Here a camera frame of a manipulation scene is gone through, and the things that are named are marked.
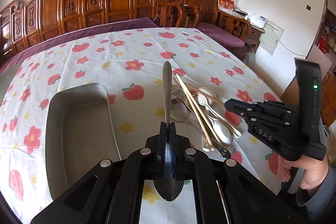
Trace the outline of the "grey sleeve right forearm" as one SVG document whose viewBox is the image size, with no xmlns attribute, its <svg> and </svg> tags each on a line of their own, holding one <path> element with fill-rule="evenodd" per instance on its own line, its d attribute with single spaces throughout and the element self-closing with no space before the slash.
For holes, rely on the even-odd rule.
<svg viewBox="0 0 336 224">
<path fill-rule="evenodd" d="M 297 204 L 304 207 L 312 223 L 335 221 L 335 166 L 325 157 L 322 161 L 303 156 L 299 165 L 304 176 L 296 194 Z"/>
</svg>

